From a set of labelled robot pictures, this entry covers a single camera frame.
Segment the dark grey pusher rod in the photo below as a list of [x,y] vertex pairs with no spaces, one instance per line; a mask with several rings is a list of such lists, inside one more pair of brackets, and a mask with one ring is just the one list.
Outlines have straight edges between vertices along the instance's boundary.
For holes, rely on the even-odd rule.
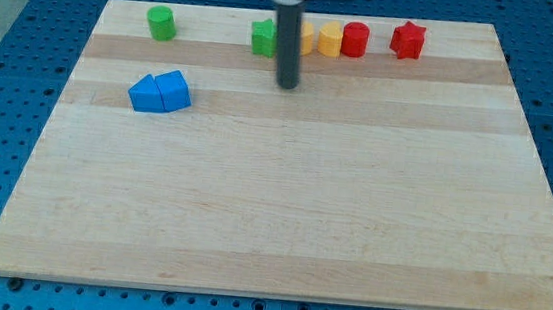
[[302,0],[277,0],[276,81],[285,90],[299,84],[303,7]]

